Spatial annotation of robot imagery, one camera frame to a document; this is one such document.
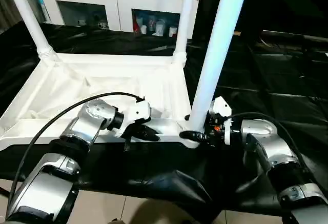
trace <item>black cable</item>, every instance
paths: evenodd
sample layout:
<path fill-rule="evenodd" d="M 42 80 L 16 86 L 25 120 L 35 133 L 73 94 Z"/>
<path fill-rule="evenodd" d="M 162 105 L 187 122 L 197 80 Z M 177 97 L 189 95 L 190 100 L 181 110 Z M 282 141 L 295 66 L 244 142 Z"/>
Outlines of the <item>black cable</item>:
<path fill-rule="evenodd" d="M 310 173 L 310 170 L 308 169 L 308 167 L 307 167 L 307 165 L 304 161 L 304 158 L 303 158 L 301 152 L 299 151 L 297 145 L 295 144 L 293 138 L 291 137 L 291 135 L 289 134 L 287 129 L 277 119 L 275 119 L 271 116 L 265 115 L 263 113 L 259 113 L 259 112 L 243 112 L 243 113 L 238 113 L 238 114 L 226 116 L 226 117 L 223 118 L 223 120 L 227 120 L 229 118 L 234 118 L 234 117 L 246 118 L 246 116 L 256 116 L 257 118 L 265 118 L 266 120 L 272 122 L 275 126 L 281 128 L 285 132 L 285 134 L 287 135 L 289 143 L 290 143 L 289 146 L 293 149 L 294 153 L 298 157 L 299 162 L 304 167 L 304 169 L 306 169 L 307 172 Z"/>
<path fill-rule="evenodd" d="M 92 97 L 88 97 L 82 101 L 79 101 L 73 105 L 71 105 L 70 107 L 64 109 L 63 111 L 61 111 L 58 115 L 56 115 L 54 118 L 52 118 L 47 124 L 45 124 L 41 129 L 40 131 L 38 131 L 38 133 L 32 138 L 29 146 L 27 147 L 20 163 L 19 163 L 19 166 L 18 166 L 18 169 L 17 169 L 17 172 L 16 172 L 16 175 L 15 175 L 15 178 L 14 178 L 14 181 L 12 182 L 12 185 L 11 185 L 11 189 L 10 189 L 10 193 L 9 193 L 9 199 L 8 199 L 8 205 L 7 205 L 7 213 L 6 213 L 6 218 L 8 217 L 8 212 L 9 212 L 9 206 L 11 205 L 11 202 L 12 202 L 12 198 L 15 194 L 15 191 L 16 191 L 16 187 L 17 187 L 17 182 L 18 182 L 18 178 L 19 178 L 19 175 L 21 174 L 21 170 L 22 170 L 22 167 L 24 165 L 24 162 L 25 162 L 25 159 L 28 155 L 28 153 L 30 152 L 32 146 L 35 144 L 35 142 L 37 141 L 37 139 L 40 137 L 40 135 L 48 128 L 50 127 L 56 120 L 58 120 L 61 116 L 65 115 L 67 112 L 69 112 L 70 110 L 76 108 L 77 106 L 79 105 L 82 105 L 86 102 L 89 102 L 91 100 L 94 100 L 96 98 L 100 98 L 100 97 L 105 97 L 105 96 L 113 96 L 113 95 L 124 95 L 124 96 L 129 96 L 129 97 L 133 97 L 135 98 L 137 101 L 141 101 L 141 100 L 144 100 L 143 98 L 141 97 L 138 97 L 137 95 L 134 95 L 134 94 L 130 94 L 130 93 L 126 93 L 126 92 L 108 92 L 108 93 L 103 93 L 103 94 L 99 94 L 99 95 L 96 95 L 96 96 L 92 96 Z"/>

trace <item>white plastic pipe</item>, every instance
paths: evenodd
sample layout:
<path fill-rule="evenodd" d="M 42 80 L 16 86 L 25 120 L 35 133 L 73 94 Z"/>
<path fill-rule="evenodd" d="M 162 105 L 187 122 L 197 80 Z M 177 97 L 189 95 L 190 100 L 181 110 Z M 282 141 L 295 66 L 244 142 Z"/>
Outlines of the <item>white plastic pipe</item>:
<path fill-rule="evenodd" d="M 220 0 L 188 128 L 202 131 L 244 0 Z"/>
<path fill-rule="evenodd" d="M 53 53 L 52 47 L 49 45 L 43 31 L 35 18 L 35 15 L 27 0 L 14 0 L 15 4 L 22 16 L 26 27 L 28 28 L 35 44 L 39 55 L 45 55 Z"/>
<path fill-rule="evenodd" d="M 178 27 L 178 36 L 176 39 L 176 46 L 174 51 L 174 58 L 182 58 L 184 62 L 186 61 L 186 46 L 192 3 L 193 0 L 183 0 L 182 2 L 182 10 Z"/>

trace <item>tile floor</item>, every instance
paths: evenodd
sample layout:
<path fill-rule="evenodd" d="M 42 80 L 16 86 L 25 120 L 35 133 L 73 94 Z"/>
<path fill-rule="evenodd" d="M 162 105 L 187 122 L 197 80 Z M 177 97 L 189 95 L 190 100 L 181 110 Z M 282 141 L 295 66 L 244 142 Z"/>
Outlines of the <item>tile floor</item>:
<path fill-rule="evenodd" d="M 11 181 L 0 179 L 0 186 L 9 190 Z M 0 196 L 0 223 L 4 221 L 7 199 Z M 186 212 L 166 201 L 80 191 L 69 224 L 107 224 L 113 219 L 126 224 L 180 224 L 190 220 Z M 276 216 L 222 211 L 213 224 L 282 224 Z"/>

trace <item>black tablecloth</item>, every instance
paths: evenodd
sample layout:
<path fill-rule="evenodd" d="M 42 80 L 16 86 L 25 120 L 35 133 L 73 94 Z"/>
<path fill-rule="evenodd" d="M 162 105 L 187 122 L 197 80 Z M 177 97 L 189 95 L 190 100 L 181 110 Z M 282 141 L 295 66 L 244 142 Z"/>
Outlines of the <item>black tablecloth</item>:
<path fill-rule="evenodd" d="M 174 39 L 135 36 L 88 27 L 42 25 L 54 50 L 63 53 L 172 55 Z M 184 69 L 190 101 L 195 95 L 207 44 L 188 44 Z M 23 23 L 0 35 L 0 113 L 3 113 L 38 63 Z M 293 136 L 320 186 L 328 191 L 328 58 L 303 49 L 250 48 L 234 37 L 215 96 L 233 113 L 258 111 L 281 121 Z M 96 144 L 78 181 L 82 189 L 172 201 L 199 221 L 221 209 L 282 215 L 266 177 L 248 188 L 238 146 L 188 149 L 180 143 Z M 26 146 L 0 152 L 0 177 L 13 179 Z M 21 175 L 24 179 L 47 152 L 36 145 Z"/>

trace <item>curtain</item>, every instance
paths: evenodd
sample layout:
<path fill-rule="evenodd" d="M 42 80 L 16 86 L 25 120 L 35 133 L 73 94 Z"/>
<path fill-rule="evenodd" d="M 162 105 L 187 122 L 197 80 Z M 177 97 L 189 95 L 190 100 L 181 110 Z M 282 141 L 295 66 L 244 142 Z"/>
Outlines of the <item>curtain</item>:
<path fill-rule="evenodd" d="M 13 0 L 0 0 L 0 31 L 7 30 L 21 19 Z"/>

